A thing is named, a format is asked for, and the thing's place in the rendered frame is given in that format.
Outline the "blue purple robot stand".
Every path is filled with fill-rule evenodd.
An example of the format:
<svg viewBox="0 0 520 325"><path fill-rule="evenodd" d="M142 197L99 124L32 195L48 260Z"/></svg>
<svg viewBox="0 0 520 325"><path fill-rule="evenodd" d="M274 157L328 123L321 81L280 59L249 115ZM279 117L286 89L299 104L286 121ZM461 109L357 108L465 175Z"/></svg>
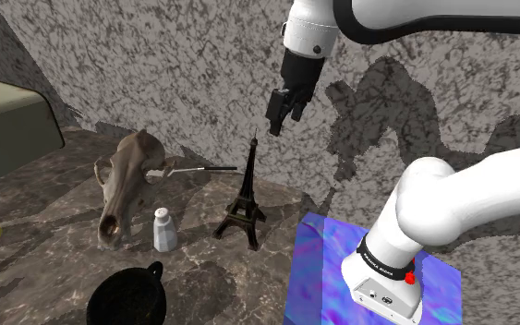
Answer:
<svg viewBox="0 0 520 325"><path fill-rule="evenodd" d="M305 215L296 229L283 325L394 325L355 303L341 274L342 260L367 231ZM420 251L415 275L423 302L418 325L462 325L461 272Z"/></svg>

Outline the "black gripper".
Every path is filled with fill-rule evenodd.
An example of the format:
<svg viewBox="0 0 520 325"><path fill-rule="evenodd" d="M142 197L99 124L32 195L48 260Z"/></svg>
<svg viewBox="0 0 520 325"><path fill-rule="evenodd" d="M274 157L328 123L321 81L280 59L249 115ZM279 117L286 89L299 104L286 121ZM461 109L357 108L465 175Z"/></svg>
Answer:
<svg viewBox="0 0 520 325"><path fill-rule="evenodd" d="M281 67L284 89L274 89L269 99L265 117L270 121L270 133L280 135L283 121L291 112L291 118L299 121L310 102L325 63L324 58L306 58L286 49Z"/></svg>

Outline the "black handled white spatula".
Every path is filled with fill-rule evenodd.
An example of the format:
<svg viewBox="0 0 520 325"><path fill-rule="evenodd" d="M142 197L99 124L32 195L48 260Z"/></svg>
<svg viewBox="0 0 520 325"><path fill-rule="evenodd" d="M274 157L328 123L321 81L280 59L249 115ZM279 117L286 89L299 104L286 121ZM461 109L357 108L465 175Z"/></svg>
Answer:
<svg viewBox="0 0 520 325"><path fill-rule="evenodd" d="M165 170L150 170L147 173L147 176L156 176L156 177L164 177L171 176L177 173L187 173L187 172L197 172L197 171L235 171L235 166L204 166L204 167L194 167L194 168L168 168Z"/></svg>

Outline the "white salt shaker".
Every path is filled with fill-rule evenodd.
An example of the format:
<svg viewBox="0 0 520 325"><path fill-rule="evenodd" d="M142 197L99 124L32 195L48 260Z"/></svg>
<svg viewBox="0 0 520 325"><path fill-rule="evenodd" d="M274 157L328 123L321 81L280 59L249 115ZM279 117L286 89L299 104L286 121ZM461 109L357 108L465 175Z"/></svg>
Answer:
<svg viewBox="0 0 520 325"><path fill-rule="evenodd" d="M158 252L168 252L177 245L174 221L167 208L161 207L154 212L153 246Z"/></svg>

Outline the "olive green appliance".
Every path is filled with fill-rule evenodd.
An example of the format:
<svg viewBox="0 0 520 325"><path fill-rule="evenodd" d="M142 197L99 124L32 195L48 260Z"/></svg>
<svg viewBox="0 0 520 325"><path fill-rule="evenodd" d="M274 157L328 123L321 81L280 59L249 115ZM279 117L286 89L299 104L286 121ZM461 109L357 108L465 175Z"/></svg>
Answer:
<svg viewBox="0 0 520 325"><path fill-rule="evenodd" d="M65 146L47 99L0 82L0 177Z"/></svg>

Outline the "brown animal skull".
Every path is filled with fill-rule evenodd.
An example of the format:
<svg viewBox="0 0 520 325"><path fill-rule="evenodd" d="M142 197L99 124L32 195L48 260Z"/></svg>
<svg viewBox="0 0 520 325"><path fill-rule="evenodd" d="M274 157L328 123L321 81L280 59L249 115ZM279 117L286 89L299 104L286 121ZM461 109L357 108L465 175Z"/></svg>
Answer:
<svg viewBox="0 0 520 325"><path fill-rule="evenodd" d="M96 180L103 189L103 212L97 229L100 250L118 250L132 237L132 219L153 202L162 179L150 181L148 172L170 172L162 142L141 129L124 137L111 157L94 163Z"/></svg>

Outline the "dark tower figurine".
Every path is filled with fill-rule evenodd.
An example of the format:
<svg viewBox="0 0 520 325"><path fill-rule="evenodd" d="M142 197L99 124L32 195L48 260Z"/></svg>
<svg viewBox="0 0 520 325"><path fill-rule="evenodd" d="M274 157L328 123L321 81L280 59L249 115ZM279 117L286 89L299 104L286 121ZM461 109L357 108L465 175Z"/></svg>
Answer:
<svg viewBox="0 0 520 325"><path fill-rule="evenodd" d="M230 226L238 226L244 230L248 238L248 248L259 250L259 242L256 235L256 221L265 222L266 216L260 210L254 197L253 179L256 149L258 140L253 136L249 143L249 153L242 186L234 201L225 209L226 215L219 226L213 231L212 237L221 239L224 231Z"/></svg>

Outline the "black round pan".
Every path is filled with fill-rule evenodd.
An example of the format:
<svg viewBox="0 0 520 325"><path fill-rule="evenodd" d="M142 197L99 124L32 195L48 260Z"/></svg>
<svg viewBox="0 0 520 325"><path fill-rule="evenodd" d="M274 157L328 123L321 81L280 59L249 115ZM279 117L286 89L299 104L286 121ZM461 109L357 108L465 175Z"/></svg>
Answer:
<svg viewBox="0 0 520 325"><path fill-rule="evenodd" d="M163 264L127 268L105 279L92 293L86 325L163 325L166 295Z"/></svg>

